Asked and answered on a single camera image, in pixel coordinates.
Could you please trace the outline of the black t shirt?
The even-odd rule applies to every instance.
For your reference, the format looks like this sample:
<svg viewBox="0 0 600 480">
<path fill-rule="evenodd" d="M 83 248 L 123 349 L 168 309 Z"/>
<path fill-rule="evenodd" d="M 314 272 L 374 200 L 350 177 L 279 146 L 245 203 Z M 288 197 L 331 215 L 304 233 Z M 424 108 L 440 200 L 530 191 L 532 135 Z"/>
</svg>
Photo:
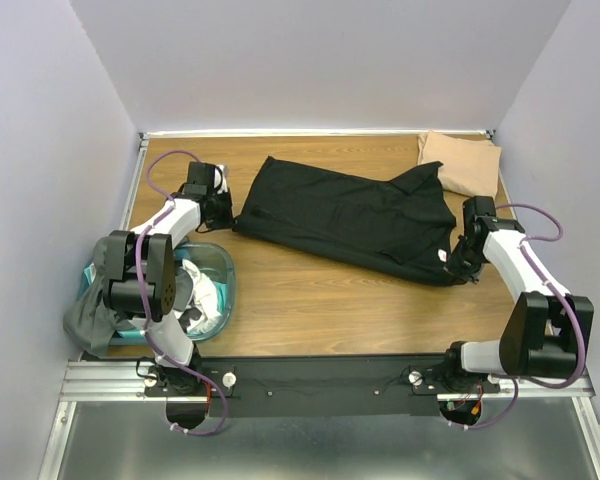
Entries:
<svg viewBox="0 0 600 480">
<path fill-rule="evenodd" d="M 456 218 L 438 162 L 372 180 L 269 157 L 234 231 L 404 280 L 459 284 L 447 269 Z"/>
</svg>

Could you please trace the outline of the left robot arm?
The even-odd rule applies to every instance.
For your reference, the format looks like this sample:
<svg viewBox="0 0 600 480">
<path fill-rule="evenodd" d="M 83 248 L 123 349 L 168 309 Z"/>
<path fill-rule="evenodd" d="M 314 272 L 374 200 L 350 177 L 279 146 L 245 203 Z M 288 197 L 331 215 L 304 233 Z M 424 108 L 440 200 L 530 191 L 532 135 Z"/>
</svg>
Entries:
<svg viewBox="0 0 600 480">
<path fill-rule="evenodd" d="M 155 362 L 167 373 L 167 382 L 181 395 L 221 389 L 200 370 L 201 357 L 176 318 L 176 264 L 174 246 L 191 231 L 232 226 L 232 199 L 227 167 L 189 163 L 187 178 L 170 193 L 146 180 L 165 202 L 149 220 L 131 230 L 115 230 L 106 238 L 102 287 L 105 306 L 130 321 L 154 353 Z"/>
</svg>

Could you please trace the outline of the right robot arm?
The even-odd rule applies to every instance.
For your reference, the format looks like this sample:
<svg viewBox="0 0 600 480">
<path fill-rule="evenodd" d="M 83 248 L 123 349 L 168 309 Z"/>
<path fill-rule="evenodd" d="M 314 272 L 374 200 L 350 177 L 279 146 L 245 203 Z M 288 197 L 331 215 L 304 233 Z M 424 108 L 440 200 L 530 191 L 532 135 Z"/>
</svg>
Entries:
<svg viewBox="0 0 600 480">
<path fill-rule="evenodd" d="M 453 343 L 440 379 L 460 392 L 476 376 L 529 380 L 544 388 L 571 386 L 584 373 L 594 316 L 592 301 L 572 294 L 533 251 L 533 236 L 515 219 L 497 215 L 494 200 L 463 204 L 464 232 L 447 262 L 458 279 L 476 281 L 484 265 L 500 274 L 514 308 L 497 340 Z"/>
</svg>

